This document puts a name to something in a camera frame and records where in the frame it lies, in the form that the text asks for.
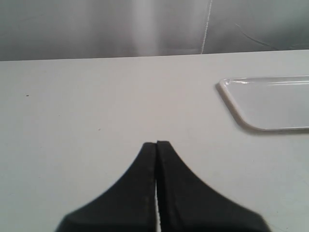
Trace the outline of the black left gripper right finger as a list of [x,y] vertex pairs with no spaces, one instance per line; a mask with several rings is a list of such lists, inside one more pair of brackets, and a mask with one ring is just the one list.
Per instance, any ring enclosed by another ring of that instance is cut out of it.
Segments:
[[253,212],[213,190],[168,141],[156,143],[156,183],[163,232],[268,232]]

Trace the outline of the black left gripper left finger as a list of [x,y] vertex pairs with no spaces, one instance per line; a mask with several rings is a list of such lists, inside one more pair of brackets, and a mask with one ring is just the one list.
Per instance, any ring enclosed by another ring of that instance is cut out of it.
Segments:
[[67,214],[58,232],[155,232],[156,145],[144,143],[128,170],[106,192]]

